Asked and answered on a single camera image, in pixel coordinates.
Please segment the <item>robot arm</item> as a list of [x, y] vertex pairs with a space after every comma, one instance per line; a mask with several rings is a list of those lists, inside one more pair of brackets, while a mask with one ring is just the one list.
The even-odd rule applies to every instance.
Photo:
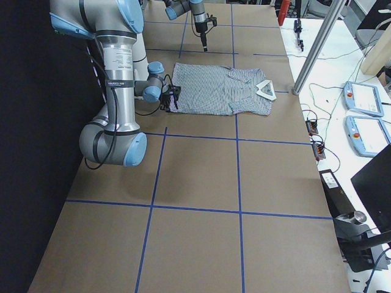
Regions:
[[148, 62], [142, 31], [144, 17], [138, 1], [51, 1], [55, 31], [96, 40], [102, 48], [106, 104], [85, 125], [79, 147], [86, 161], [139, 165], [147, 136], [136, 122], [135, 98], [159, 103], [177, 101], [179, 86], [166, 82], [161, 62]]
[[198, 37], [202, 42], [202, 48], [204, 52], [208, 51], [207, 37], [212, 28], [217, 26], [217, 18], [213, 15], [209, 15], [205, 11], [205, 6], [202, 0], [189, 0], [189, 1], [164, 1], [166, 6], [166, 15], [168, 19], [175, 20], [179, 16], [184, 15], [187, 12], [191, 13], [193, 21], [193, 34]]

